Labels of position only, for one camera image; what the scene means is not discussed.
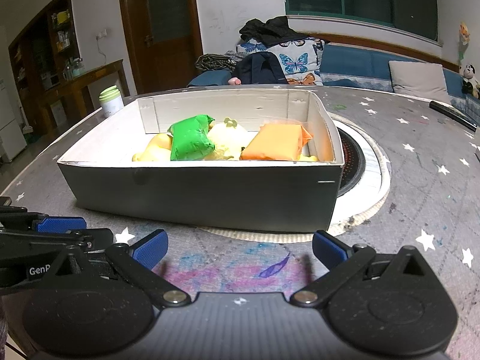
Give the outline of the orange rubber duck toy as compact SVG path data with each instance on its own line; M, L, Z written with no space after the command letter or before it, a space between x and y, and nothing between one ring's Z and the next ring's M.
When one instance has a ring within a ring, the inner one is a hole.
M169 161L173 138L168 133L159 133L152 137L145 150L132 157L133 162Z

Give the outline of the green plastic packet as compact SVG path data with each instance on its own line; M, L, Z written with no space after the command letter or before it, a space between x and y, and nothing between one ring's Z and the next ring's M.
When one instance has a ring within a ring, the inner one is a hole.
M196 115L172 124L168 129L172 137L172 161L201 160L215 150L215 144L208 138L211 122L209 115Z

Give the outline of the white refrigerator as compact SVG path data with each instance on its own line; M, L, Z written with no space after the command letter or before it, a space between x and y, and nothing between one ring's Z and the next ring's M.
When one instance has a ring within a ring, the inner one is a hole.
M5 163L11 163L27 146L3 80L1 80L0 91L0 145L1 159Z

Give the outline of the grey cardboard box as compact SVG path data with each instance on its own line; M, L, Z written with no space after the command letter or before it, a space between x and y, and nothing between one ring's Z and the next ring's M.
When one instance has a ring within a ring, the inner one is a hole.
M299 122L315 162L136 162L156 133L182 119L231 117L250 133ZM318 88L286 85L184 88L144 94L68 149L58 166L83 208L162 222L312 233L329 228L344 156Z

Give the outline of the orange plastic packet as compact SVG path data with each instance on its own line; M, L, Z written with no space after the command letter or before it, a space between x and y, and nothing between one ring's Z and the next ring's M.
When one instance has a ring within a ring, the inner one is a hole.
M240 155L241 160L298 161L312 134L301 124L263 125Z

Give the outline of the white jar green lid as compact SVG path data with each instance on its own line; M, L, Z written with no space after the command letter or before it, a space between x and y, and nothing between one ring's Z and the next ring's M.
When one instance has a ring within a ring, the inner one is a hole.
M99 94L99 103L106 118L113 116L124 107L121 92L116 85L105 88Z

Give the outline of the yellow plush toy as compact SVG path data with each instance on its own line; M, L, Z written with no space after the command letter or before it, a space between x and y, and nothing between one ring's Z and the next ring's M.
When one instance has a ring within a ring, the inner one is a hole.
M235 119L225 118L210 128L207 137L215 149L204 160L237 161L256 134L257 132L247 131Z

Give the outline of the dark wooden shelf cabinet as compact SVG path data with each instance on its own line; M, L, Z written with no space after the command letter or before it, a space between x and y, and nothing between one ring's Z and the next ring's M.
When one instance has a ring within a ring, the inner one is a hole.
M72 0L49 2L10 43L8 50L22 99L64 83L68 64L80 56Z

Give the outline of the blue sofa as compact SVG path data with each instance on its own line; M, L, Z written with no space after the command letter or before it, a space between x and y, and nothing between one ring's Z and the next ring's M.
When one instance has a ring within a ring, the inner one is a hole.
M378 50L326 43L320 65L320 77L323 86L393 93L389 69L391 60L420 62ZM470 112L479 115L479 100L461 91L463 77L447 69L443 69L443 74L451 105L465 114ZM188 86L224 86L231 77L232 73L227 70L203 72L191 80Z

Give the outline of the grey sofa pillow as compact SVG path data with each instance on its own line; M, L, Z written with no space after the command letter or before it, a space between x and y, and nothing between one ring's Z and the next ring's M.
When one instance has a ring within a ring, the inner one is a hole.
M440 64L391 60L389 69L396 94L439 102L451 101Z

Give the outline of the dark navy jacket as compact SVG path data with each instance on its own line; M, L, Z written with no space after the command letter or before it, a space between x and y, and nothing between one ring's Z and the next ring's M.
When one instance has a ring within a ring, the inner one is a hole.
M256 52L244 57L233 69L232 77L241 85L287 85L278 57L270 52Z

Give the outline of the striped dark cloth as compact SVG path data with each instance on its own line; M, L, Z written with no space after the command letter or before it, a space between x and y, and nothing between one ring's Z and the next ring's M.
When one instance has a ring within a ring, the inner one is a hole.
M204 54L200 55L194 66L199 72L227 70L233 72L237 63L243 60L245 53L227 53L224 55Z

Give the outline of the panda plush toy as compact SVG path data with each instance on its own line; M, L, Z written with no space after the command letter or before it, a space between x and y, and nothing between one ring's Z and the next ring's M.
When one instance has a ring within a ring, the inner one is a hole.
M476 69L472 64L467 64L463 71L462 87L463 94L468 94L479 99L480 83L475 76Z

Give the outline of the black clothes pile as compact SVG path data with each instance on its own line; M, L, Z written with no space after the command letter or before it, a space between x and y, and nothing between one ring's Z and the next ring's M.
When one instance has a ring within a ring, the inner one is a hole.
M308 38L304 33L298 33L289 27L286 16L277 16L262 22L259 19L250 19L239 30L240 38L244 41L255 39L266 47L273 47L287 41L298 41Z

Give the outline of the dark wooden door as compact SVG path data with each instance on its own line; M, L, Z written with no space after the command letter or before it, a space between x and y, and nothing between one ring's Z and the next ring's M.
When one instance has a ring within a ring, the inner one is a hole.
M199 74L196 0L120 0L120 12L139 94L184 88Z

